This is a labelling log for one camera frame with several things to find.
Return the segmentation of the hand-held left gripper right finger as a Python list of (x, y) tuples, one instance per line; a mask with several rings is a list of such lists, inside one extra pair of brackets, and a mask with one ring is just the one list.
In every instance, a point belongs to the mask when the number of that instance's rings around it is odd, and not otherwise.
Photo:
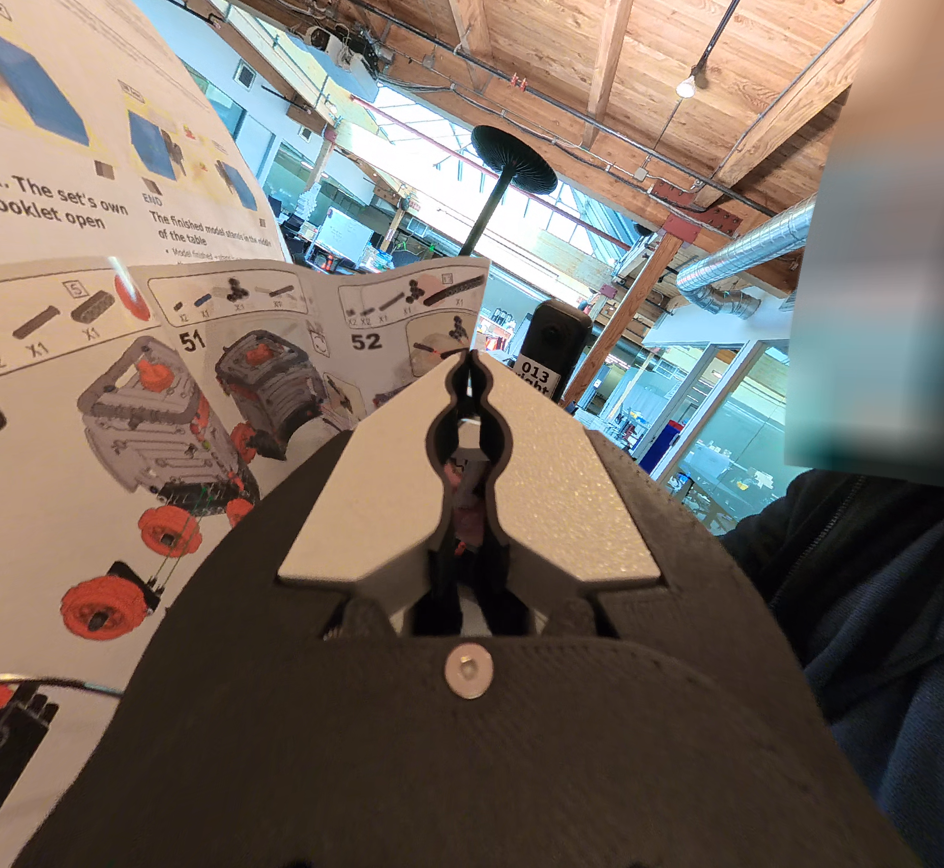
[(586, 594), (658, 585), (661, 571), (587, 431), (488, 355), (470, 356), (487, 524), (505, 585), (549, 615)]

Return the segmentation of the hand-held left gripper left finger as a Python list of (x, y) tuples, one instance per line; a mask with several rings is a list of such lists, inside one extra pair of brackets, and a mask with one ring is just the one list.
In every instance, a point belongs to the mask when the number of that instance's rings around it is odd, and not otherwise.
[(387, 615), (426, 594), (429, 555), (450, 519), (443, 467), (458, 441), (455, 382), (468, 355), (446, 357), (358, 424), (278, 569), (280, 582), (371, 599)]

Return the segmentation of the instruction booklet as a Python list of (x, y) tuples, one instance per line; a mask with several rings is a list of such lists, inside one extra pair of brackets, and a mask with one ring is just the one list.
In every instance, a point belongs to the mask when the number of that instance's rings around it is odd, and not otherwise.
[(2, 671), (121, 686), (290, 473), (469, 348), (481, 257), (2, 272)]

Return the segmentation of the black disc on pole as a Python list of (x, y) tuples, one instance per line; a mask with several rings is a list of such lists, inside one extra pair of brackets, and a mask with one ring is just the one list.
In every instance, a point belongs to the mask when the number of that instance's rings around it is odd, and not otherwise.
[(505, 130), (478, 125), (471, 132), (471, 142), (482, 164), (499, 178), (458, 253), (460, 257), (471, 256), (512, 185), (537, 196), (553, 193), (558, 185), (557, 175), (549, 163), (531, 146)]

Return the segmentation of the white ceiling device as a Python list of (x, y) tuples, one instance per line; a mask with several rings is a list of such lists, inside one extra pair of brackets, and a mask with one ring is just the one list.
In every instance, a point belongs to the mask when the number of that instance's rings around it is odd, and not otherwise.
[(294, 38), (294, 43), (312, 55), (325, 70), (365, 75), (375, 80), (380, 62), (371, 41), (360, 33), (341, 29), (312, 25), (304, 29), (299, 38)]

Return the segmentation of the large white instruction sheet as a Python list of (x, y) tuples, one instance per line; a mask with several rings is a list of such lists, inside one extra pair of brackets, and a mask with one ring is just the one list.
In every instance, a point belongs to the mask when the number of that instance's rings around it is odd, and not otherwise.
[(214, 104), (132, 0), (2, 0), (2, 264), (288, 261)]

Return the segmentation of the silver ventilation duct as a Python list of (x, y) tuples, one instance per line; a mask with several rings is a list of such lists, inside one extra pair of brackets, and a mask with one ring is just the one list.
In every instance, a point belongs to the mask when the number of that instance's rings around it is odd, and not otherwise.
[(803, 248), (817, 198), (813, 194), (720, 251), (685, 266), (676, 279), (679, 294), (711, 315), (752, 318), (760, 299), (743, 290), (722, 290), (716, 283)]

